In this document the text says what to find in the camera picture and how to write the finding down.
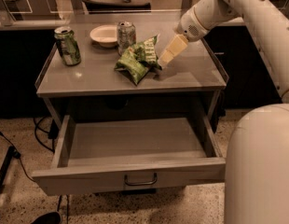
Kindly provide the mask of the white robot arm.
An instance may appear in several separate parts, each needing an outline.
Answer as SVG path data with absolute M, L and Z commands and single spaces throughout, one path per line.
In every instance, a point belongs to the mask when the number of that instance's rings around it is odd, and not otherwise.
M 269 0 L 199 0 L 184 13 L 159 63 L 216 25 L 242 17 L 281 102 L 243 116 L 227 147 L 225 224 L 289 224 L 289 19 Z

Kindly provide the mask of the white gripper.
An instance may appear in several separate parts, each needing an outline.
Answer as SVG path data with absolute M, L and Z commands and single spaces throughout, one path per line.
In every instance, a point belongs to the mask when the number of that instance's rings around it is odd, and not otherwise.
M 172 38 L 166 49 L 158 57 L 158 64 L 162 68 L 165 68 L 174 57 L 187 48 L 188 41 L 196 42 L 204 37 L 204 28 L 200 25 L 194 8 L 182 15 L 177 24 L 176 33 L 179 35 Z

